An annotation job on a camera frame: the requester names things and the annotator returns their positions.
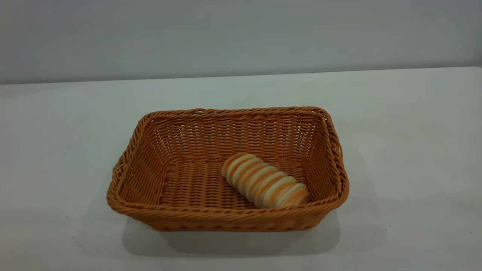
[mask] basket rim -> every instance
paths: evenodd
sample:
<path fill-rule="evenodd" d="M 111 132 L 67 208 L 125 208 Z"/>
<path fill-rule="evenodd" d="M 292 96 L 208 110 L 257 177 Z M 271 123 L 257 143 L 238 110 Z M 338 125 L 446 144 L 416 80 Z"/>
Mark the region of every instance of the basket rim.
<path fill-rule="evenodd" d="M 236 117 L 238 115 L 294 115 L 300 112 L 304 114 L 316 114 L 323 116 L 328 138 L 331 144 L 333 155 L 332 171 L 336 176 L 336 194 L 320 201 L 310 202 L 303 205 L 288 206 L 282 208 L 268 209 L 224 209 L 218 207 L 201 207 L 201 206 L 169 206 L 169 205 L 152 205 L 144 203 L 129 203 L 120 197 L 120 189 L 123 185 L 125 175 L 129 172 L 134 154 L 140 150 L 140 142 L 144 136 L 146 126 L 153 121 L 154 118 L 178 118 L 179 115 L 190 115 L 189 117 L 203 117 L 212 114 L 221 114 L 224 117 Z M 123 165 L 124 170 L 119 175 L 118 168 Z M 195 108 L 189 110 L 165 110 L 156 111 L 145 115 L 137 124 L 133 136 L 129 142 L 129 146 L 119 158 L 119 161 L 112 170 L 112 181 L 107 191 L 107 204 L 116 212 L 132 217 L 150 217 L 163 219 L 189 219 L 189 220 L 217 220 L 217 221 L 233 221 L 248 222 L 250 220 L 273 219 L 280 217 L 300 218 L 320 214 L 338 208 L 348 197 L 349 182 L 343 165 L 343 151 L 338 140 L 338 135 L 333 127 L 331 116 L 323 109 L 318 107 L 274 107 L 274 108 L 250 108 L 250 109 L 203 109 Z"/>

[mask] white wall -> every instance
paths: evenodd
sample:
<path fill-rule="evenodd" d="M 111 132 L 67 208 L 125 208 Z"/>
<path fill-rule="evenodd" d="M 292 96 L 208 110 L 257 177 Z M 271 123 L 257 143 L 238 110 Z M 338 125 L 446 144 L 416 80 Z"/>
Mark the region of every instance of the white wall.
<path fill-rule="evenodd" d="M 0 0 L 0 83 L 482 63 L 482 0 Z"/>

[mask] table surface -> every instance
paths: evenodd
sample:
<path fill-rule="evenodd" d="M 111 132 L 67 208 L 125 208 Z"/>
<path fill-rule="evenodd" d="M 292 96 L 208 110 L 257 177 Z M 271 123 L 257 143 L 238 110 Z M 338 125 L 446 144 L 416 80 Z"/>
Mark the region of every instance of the table surface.
<path fill-rule="evenodd" d="M 157 232 L 106 202 L 146 113 L 318 106 L 350 196 L 312 230 Z M 482 68 L 0 86 L 3 270 L 480 270 Z"/>

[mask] bread roll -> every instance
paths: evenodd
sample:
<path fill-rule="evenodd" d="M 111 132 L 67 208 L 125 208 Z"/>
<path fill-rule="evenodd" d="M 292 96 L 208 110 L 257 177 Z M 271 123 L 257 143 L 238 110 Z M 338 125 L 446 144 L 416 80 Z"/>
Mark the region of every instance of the bread roll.
<path fill-rule="evenodd" d="M 230 156 L 221 168 L 221 175 L 257 208 L 287 207 L 309 201 L 304 184 L 253 154 L 242 152 Z"/>

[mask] wicker basket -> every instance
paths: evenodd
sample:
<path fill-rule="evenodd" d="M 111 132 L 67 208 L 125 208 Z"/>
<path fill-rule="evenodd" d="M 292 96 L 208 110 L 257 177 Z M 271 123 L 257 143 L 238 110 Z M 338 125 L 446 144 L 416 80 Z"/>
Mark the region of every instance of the wicker basket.
<path fill-rule="evenodd" d="M 256 209 L 221 176 L 253 153 L 307 185 L 311 202 Z M 144 116 L 114 167 L 107 202 L 155 230 L 312 228 L 348 196 L 330 115 L 316 107 L 159 111 Z"/>

